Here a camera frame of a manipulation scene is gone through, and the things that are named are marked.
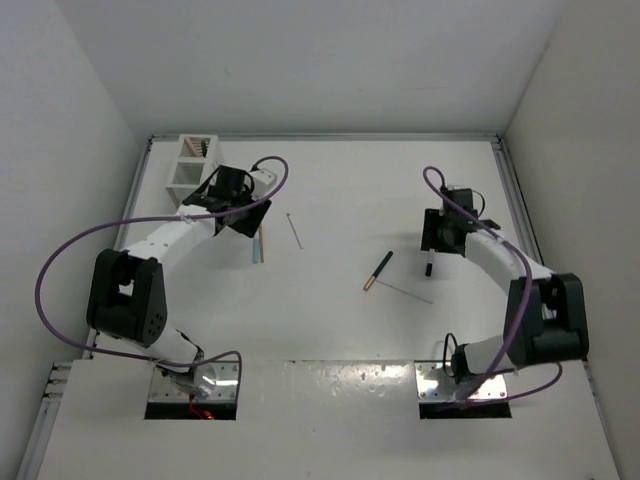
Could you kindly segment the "thin silver makeup tool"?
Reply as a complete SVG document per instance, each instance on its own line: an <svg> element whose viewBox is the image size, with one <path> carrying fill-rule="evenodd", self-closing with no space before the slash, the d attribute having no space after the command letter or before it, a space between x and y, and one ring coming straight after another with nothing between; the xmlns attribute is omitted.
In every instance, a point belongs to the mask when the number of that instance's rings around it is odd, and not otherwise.
<svg viewBox="0 0 640 480"><path fill-rule="evenodd" d="M291 213L286 212L286 218L287 218L287 220L288 220L288 223L289 223L289 225L290 225L290 228L291 228L291 230L292 230L292 233L293 233L293 235L294 235L294 238L295 238L295 241L296 241L296 244L297 244L298 248L299 248L300 250L304 250L304 247L303 247L303 245L302 245L302 243L301 243L301 240L300 240L299 234L298 234L297 229L296 229L296 227L295 227L295 225L294 225L294 222L293 222L293 220L292 220Z"/></svg>

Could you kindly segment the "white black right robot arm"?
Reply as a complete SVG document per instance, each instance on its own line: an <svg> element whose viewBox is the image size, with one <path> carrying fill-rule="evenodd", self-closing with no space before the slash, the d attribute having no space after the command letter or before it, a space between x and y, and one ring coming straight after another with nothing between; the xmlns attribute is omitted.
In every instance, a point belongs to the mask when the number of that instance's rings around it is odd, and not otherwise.
<svg viewBox="0 0 640 480"><path fill-rule="evenodd" d="M423 251L459 255L479 267L506 294L501 334L455 347L450 360L457 384L490 373L584 360L589 352L584 289L574 274L559 274L504 239L501 227L481 219L470 188L441 187L443 204L426 209Z"/></svg>

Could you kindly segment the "thin long silver tool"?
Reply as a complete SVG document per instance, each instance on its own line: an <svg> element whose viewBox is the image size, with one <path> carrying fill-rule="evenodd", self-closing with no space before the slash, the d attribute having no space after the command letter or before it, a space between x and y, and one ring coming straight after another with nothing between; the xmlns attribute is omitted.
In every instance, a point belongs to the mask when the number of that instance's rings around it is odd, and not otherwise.
<svg viewBox="0 0 640 480"><path fill-rule="evenodd" d="M386 282L383 282L383 281L379 281L379 280L376 281L376 283L378 285L382 285L382 286L390 288L390 289L392 289L392 290L394 290L396 292L399 292L399 293L401 293L403 295L406 295L406 296L408 296L410 298L413 298L415 300L421 301L421 302L429 304L429 305L433 305L432 301L430 301L430 300L428 300L428 299L426 299L426 298L424 298L424 297L422 297L420 295L417 295L417 294L411 293L411 292L409 292L407 290L404 290L404 289L401 289L399 287L396 287L396 286L394 286L392 284L389 284L389 283L386 283Z"/></svg>

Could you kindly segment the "gold makeup pencil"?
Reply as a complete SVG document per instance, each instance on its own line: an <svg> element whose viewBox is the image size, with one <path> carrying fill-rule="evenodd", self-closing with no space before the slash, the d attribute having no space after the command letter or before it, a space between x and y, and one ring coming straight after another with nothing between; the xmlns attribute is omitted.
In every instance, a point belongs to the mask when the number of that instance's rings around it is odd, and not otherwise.
<svg viewBox="0 0 640 480"><path fill-rule="evenodd" d="M264 231L263 226L260 225L258 229L258 244L259 244L259 262L264 263L265 261L265 253L264 253Z"/></svg>

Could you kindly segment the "dark green gold mascara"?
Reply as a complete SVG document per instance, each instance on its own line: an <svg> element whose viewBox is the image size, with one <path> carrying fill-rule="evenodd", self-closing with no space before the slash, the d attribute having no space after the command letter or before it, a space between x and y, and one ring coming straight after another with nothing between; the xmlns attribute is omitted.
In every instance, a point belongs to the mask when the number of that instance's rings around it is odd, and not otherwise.
<svg viewBox="0 0 640 480"><path fill-rule="evenodd" d="M369 277L369 279L366 281L366 283L363 286L363 290L365 292L367 292L372 285L377 281L379 275L381 274L381 272L384 270L384 268L386 267L386 265L389 263L390 259L393 257L394 252L393 251L388 251L385 256L383 257L383 259L380 261L380 263L376 266L375 270L373 271L373 273L371 274L371 276Z"/></svg>

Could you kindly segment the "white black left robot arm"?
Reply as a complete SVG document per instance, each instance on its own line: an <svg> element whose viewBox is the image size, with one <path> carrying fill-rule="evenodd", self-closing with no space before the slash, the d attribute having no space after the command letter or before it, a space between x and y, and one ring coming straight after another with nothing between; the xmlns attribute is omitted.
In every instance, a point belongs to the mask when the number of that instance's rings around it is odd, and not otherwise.
<svg viewBox="0 0 640 480"><path fill-rule="evenodd" d="M181 201L175 221L124 250L102 251L94 266L88 325L135 346L167 370L191 370L202 350L169 325L165 276L226 228L255 236L271 206L264 196L276 182L277 175L264 168L220 166Z"/></svg>

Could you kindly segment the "clear silver black makeup tube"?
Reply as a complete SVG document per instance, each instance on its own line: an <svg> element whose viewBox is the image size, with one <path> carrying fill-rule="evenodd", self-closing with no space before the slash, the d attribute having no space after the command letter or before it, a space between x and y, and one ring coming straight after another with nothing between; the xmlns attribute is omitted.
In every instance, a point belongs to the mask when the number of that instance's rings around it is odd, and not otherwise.
<svg viewBox="0 0 640 480"><path fill-rule="evenodd" d="M428 251L428 259L427 259L426 269L425 269L425 275L427 277L431 277L432 276L433 266L434 266L434 257L435 257L435 251L434 250L429 250Z"/></svg>

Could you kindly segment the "light blue makeup pen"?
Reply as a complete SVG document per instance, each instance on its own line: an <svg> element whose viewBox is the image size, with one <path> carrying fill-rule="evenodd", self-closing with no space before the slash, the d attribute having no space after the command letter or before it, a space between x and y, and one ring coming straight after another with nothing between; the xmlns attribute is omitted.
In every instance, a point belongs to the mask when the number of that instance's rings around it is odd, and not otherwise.
<svg viewBox="0 0 640 480"><path fill-rule="evenodd" d="M260 255L261 255L261 248L260 248L259 238L254 237L253 243L252 243L252 262L254 264L260 263Z"/></svg>

